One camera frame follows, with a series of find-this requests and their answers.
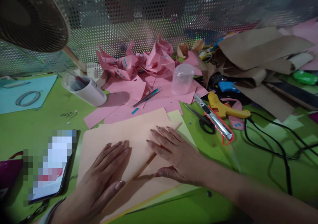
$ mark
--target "phone screen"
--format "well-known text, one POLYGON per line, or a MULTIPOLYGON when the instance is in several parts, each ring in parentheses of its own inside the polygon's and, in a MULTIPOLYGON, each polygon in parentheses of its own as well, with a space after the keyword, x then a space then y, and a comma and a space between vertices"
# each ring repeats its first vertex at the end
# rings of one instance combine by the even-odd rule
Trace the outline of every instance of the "phone screen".
POLYGON ((38 168, 37 180, 33 181, 30 203, 58 195, 63 188, 70 157, 76 143, 76 130, 67 130, 66 136, 52 136, 42 167, 38 168))

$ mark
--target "yellow glue gun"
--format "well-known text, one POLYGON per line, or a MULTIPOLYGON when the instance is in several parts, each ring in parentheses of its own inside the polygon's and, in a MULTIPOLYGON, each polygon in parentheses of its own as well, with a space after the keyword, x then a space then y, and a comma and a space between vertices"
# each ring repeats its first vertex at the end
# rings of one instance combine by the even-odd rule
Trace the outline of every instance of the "yellow glue gun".
POLYGON ((234 116, 241 119, 251 116, 251 113, 248 110, 239 111, 239 110, 235 110, 233 108, 226 106, 225 104, 220 102, 218 95, 215 94, 214 92, 209 92, 208 99, 209 99, 211 109, 217 108, 219 111, 216 112, 216 114, 220 116, 221 118, 226 117, 226 115, 234 116))

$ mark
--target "woman's left hand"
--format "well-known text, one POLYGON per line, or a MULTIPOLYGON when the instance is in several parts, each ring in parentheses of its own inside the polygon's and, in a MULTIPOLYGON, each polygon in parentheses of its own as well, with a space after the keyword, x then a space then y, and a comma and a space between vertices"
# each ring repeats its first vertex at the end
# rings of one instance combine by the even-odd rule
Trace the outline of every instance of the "woman's left hand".
POLYGON ((98 215, 125 185, 124 181, 110 184, 109 180, 129 150, 127 140, 114 146, 108 143, 75 191, 56 208, 50 223, 88 223, 98 215))

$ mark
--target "hand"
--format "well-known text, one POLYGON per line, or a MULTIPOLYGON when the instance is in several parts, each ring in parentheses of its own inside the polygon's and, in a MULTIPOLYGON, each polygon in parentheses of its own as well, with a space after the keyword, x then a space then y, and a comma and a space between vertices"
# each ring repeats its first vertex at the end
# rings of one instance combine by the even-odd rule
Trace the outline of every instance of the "hand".
POLYGON ((172 166, 159 169, 155 177, 171 178, 195 186, 207 186, 207 177, 212 175, 209 173, 210 167, 217 164, 203 157, 174 129, 167 127, 167 131, 159 126, 157 129, 161 134, 155 130, 150 131, 162 146, 152 140, 147 140, 147 143, 157 155, 169 161, 172 166))
POLYGON ((51 224, 88 223, 125 185, 124 181, 109 183, 129 153, 129 141, 108 143, 85 173, 75 191, 55 210, 51 224))

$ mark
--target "green table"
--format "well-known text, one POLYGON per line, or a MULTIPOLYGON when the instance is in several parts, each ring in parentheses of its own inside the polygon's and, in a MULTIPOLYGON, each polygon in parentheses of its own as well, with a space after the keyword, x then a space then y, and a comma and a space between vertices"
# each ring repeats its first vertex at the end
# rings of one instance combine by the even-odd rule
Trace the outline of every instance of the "green table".
MULTIPOLYGON (((197 104, 192 107, 200 110, 197 104)), ((273 119, 265 110, 246 106, 245 109, 256 111, 273 119)), ((83 118, 95 108, 86 104, 75 95, 65 90, 58 78, 49 93, 43 106, 39 109, 20 111, 0 115, 1 128, 1 153, 0 160, 9 158, 12 154, 28 149, 29 155, 42 155, 42 150, 47 149, 47 137, 52 136, 52 130, 80 130, 79 143, 71 167, 70 181, 66 193, 50 200, 50 206, 69 195, 76 187, 76 175, 78 173, 81 141, 87 127, 83 118), (62 114, 78 111, 78 114, 70 120, 61 117, 62 114)), ((198 120, 182 106, 184 121, 200 152, 218 163, 232 168, 234 163, 226 146, 221 146, 215 136, 204 133, 198 120)), ((308 118, 307 112, 298 108, 297 116, 291 115, 284 123, 296 131, 307 144, 317 142, 318 125, 308 118)), ((294 137, 283 128, 278 128, 257 117, 254 121, 263 130, 274 136, 288 155, 293 155, 302 146, 294 137)), ((266 138, 262 138, 254 128, 248 129, 250 138, 255 142, 267 146, 266 138)), ((240 162, 243 173, 253 177, 259 182, 286 191, 285 168, 283 160, 253 147, 245 139, 243 132, 234 130, 236 139, 233 147, 240 162)), ((279 151, 278 147, 269 141, 272 148, 279 151)), ((301 200, 310 199, 318 195, 318 158, 306 151, 298 161, 290 161, 293 193, 301 200)), ((27 200, 28 188, 32 187, 32 174, 36 169, 30 169, 29 175, 19 175, 15 186, 11 189, 5 200, 5 211, 8 217, 15 223, 30 215, 40 205, 39 203, 24 206, 27 200)), ((213 223, 229 219, 235 214, 240 214, 228 200, 212 192, 212 197, 206 195, 206 188, 199 188, 175 197, 175 201, 167 202, 155 207, 125 215, 112 223, 213 223)))

